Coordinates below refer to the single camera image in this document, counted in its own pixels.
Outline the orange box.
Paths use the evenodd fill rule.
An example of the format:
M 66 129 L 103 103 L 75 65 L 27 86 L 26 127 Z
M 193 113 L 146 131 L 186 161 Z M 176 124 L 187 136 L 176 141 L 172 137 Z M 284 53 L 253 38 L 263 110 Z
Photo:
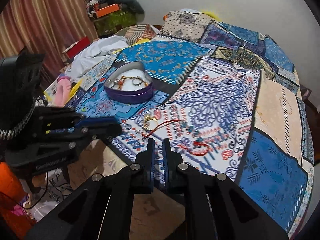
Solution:
M 119 10 L 120 10 L 119 5 L 117 5 L 117 4 L 112 4 L 112 5 L 108 5 L 108 6 L 106 6 L 106 7 L 97 9 L 97 10 L 95 11 L 95 14 L 96 14 L 96 17 L 97 17 L 97 18 L 100 18 L 100 17 L 103 17 L 103 16 L 108 15 L 108 14 L 110 14 L 110 13 L 119 11 Z

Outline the red box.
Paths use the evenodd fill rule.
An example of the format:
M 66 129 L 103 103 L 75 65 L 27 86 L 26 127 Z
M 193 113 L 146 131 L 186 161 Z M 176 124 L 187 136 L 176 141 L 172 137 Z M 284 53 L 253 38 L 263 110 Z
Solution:
M 89 38 L 83 37 L 82 39 L 74 42 L 72 45 L 70 45 L 67 49 L 63 51 L 63 54 L 69 58 L 73 59 L 76 55 L 78 55 L 80 52 L 82 52 L 84 49 L 86 49 L 91 44 Z

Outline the pile of clothes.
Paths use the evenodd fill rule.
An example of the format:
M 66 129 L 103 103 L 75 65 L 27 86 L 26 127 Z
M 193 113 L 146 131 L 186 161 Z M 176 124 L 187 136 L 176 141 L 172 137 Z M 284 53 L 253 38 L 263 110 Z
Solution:
M 96 11 L 117 5 L 119 9 L 128 9 L 134 14 L 144 15 L 145 11 L 137 0 L 89 0 L 86 4 L 87 14 L 91 21 L 97 20 Z

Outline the patchwork patterned bedspread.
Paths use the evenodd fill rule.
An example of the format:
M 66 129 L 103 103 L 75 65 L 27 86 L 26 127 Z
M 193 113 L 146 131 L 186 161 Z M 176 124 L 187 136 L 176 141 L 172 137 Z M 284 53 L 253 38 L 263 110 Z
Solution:
M 139 61 L 153 96 L 139 104 L 104 90 L 117 61 Z M 202 174 L 224 173 L 295 237 L 310 202 L 313 143 L 294 64 L 268 35 L 187 9 L 169 12 L 157 35 L 94 66 L 66 107 L 114 116 L 121 135 L 108 148 L 134 161 L 148 139 L 164 183 L 162 141 Z

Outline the striped brown curtain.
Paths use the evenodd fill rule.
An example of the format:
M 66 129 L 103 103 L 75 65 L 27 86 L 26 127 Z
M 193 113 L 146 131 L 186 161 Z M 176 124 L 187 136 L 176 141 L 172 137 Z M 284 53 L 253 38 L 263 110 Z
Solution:
M 67 61 L 64 50 L 97 31 L 89 19 L 90 0 L 9 0 L 1 12 L 1 57 L 23 49 L 44 53 L 41 85 L 47 88 Z

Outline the striped orange cloth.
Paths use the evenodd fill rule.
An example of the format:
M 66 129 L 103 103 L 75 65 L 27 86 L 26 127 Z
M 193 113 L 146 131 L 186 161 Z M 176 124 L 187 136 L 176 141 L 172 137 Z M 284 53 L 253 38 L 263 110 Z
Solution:
M 151 40 L 157 35 L 157 33 L 158 30 L 152 25 L 140 24 L 129 27 L 124 37 L 126 38 L 127 44 L 131 46 L 144 38 Z

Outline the pink plush slipper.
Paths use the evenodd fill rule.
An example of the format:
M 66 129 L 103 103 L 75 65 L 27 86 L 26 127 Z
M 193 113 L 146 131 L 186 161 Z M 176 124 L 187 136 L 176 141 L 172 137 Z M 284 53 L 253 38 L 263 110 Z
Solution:
M 59 77 L 57 80 L 57 89 L 53 105 L 56 107 L 63 107 L 69 100 L 71 88 L 72 84 L 69 77 Z

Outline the purple heart-shaped jewelry tin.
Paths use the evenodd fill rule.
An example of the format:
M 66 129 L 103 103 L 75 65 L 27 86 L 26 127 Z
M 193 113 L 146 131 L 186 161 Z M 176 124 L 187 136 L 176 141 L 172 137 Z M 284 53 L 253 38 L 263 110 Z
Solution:
M 107 96 L 115 101 L 139 104 L 153 96 L 153 81 L 139 61 L 117 61 L 112 64 L 116 70 L 104 83 Z

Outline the white crumpled cloth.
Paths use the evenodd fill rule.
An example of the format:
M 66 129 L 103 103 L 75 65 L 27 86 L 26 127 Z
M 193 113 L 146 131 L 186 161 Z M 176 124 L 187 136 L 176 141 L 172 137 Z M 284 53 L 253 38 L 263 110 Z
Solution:
M 108 38 L 100 38 L 74 57 L 72 63 L 66 68 L 65 75 L 78 81 L 107 56 L 113 56 L 116 50 L 128 46 L 127 39 L 123 36 L 113 35 Z

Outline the yellow cloth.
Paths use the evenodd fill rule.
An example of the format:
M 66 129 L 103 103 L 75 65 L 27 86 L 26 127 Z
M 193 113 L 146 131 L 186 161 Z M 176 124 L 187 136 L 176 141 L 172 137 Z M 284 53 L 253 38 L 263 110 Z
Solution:
M 216 13 L 214 13 L 213 11 L 208 11 L 208 10 L 201 10 L 201 12 L 211 18 L 213 18 L 216 21 L 221 21 L 221 19 L 217 16 Z

